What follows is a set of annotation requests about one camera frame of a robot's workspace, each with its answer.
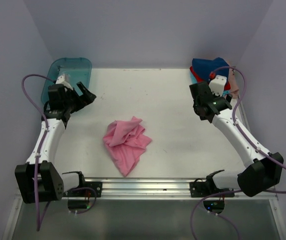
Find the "navy blue Mickey t-shirt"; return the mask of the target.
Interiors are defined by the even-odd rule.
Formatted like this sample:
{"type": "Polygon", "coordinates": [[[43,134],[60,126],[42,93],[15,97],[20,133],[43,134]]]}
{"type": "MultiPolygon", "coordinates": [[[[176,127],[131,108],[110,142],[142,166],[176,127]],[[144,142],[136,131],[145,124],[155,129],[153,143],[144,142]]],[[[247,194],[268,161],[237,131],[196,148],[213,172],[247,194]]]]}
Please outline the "navy blue Mickey t-shirt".
{"type": "Polygon", "coordinates": [[[192,67],[194,71],[202,78],[209,77],[210,73],[220,67],[227,67],[229,64],[221,57],[213,60],[194,58],[192,59],[192,67]]]}

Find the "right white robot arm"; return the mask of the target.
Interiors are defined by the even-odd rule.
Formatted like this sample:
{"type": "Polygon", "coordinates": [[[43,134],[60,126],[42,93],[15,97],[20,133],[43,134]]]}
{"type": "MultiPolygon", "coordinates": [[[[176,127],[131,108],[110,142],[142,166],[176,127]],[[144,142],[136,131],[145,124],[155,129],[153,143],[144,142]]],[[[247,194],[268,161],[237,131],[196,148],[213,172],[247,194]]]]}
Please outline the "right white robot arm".
{"type": "Polygon", "coordinates": [[[281,178],[283,157],[258,144],[238,118],[233,116],[231,97],[215,96],[205,82],[192,84],[189,88],[195,114],[200,120],[212,123],[227,138],[245,167],[241,173],[222,169],[207,175],[205,181],[196,180],[193,187],[198,195],[217,196],[228,190],[241,190],[253,197],[277,185],[281,178]]]}

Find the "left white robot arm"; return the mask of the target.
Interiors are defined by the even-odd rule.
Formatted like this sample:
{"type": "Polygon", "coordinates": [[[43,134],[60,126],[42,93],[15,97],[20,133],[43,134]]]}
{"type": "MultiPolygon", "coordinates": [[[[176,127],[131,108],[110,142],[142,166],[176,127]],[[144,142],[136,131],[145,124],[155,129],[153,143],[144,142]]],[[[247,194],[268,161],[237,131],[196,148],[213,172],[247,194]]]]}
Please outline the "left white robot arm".
{"type": "Polygon", "coordinates": [[[41,131],[35,148],[25,164],[17,165],[14,171],[24,203],[34,204],[35,195],[39,202],[51,202],[60,200],[67,191],[82,196],[87,190],[82,172],[73,171],[74,176],[67,178],[54,166],[58,144],[71,115],[96,99],[82,82],[76,85],[81,94],[63,83],[48,87],[48,101],[41,110],[41,131]]]}

